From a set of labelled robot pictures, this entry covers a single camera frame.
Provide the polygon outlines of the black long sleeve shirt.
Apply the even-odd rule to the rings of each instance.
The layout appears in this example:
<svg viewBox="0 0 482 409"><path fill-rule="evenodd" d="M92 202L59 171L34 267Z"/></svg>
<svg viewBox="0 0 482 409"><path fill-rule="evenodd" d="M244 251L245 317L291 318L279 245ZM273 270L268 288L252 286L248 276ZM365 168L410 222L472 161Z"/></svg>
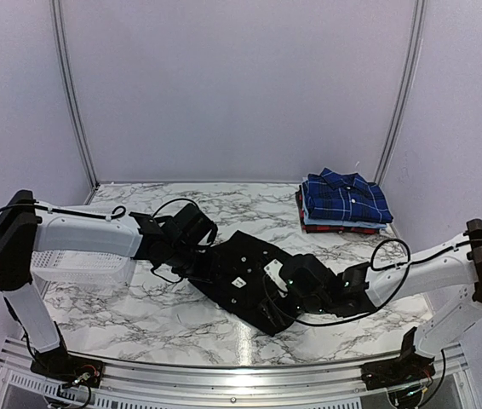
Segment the black long sleeve shirt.
<svg viewBox="0 0 482 409"><path fill-rule="evenodd" d="M240 231L211 247L207 254L212 257L208 268L210 281L190 279L190 284L219 307L268 336L273 337L292 326L294 322L272 311L262 288L262 267L273 259L285 262L291 254ZM369 266L363 262L337 274L343 282L343 292L331 314L347 318L373 314L377 310L379 304L373 303L366 294Z"/></svg>

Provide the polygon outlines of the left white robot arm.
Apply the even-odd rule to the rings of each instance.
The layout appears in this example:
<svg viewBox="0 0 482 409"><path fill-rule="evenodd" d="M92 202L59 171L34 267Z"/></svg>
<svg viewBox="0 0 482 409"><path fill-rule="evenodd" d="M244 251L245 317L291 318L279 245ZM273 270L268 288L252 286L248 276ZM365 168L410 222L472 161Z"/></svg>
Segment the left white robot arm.
<svg viewBox="0 0 482 409"><path fill-rule="evenodd" d="M0 292L33 347L36 362L59 379L76 371L59 328L33 283L119 285L135 262L167 265L190 277L214 244L217 226L187 201L173 216L87 206L60 207L20 190L0 208Z"/></svg>

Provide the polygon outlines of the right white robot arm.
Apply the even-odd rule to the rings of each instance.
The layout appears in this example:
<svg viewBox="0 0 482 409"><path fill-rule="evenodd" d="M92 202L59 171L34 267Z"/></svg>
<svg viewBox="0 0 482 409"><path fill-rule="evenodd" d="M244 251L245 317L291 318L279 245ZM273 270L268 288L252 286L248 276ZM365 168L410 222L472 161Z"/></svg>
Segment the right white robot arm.
<svg viewBox="0 0 482 409"><path fill-rule="evenodd" d="M293 313L280 312L284 317L296 320L298 314L332 314L338 325L368 318L399 299L460 286L457 295L431 319L404 335L390 373L407 382L482 319L482 220L470 220L453 239L426 251L407 252L388 265L379 266L370 259L334 274L306 254L284 262L274 259L263 270L264 291L276 285L279 297L288 297L294 304Z"/></svg>

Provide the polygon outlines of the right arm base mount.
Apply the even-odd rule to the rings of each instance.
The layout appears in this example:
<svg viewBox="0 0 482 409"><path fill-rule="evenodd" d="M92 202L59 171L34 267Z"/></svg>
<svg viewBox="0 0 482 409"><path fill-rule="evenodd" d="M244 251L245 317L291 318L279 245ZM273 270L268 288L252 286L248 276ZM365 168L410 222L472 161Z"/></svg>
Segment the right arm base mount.
<svg viewBox="0 0 482 409"><path fill-rule="evenodd" d="M365 363L361 366L361 380L368 390L392 388L413 383L435 374L434 359L393 358Z"/></svg>

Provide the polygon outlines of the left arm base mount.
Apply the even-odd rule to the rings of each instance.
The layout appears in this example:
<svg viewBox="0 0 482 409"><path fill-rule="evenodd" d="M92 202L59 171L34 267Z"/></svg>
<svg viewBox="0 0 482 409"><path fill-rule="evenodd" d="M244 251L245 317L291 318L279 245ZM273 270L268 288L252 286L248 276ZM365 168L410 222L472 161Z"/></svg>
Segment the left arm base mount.
<svg viewBox="0 0 482 409"><path fill-rule="evenodd" d="M35 353L31 371L54 380L74 386L77 379L90 388L98 388L104 371L104 362L77 356L63 349L43 354Z"/></svg>

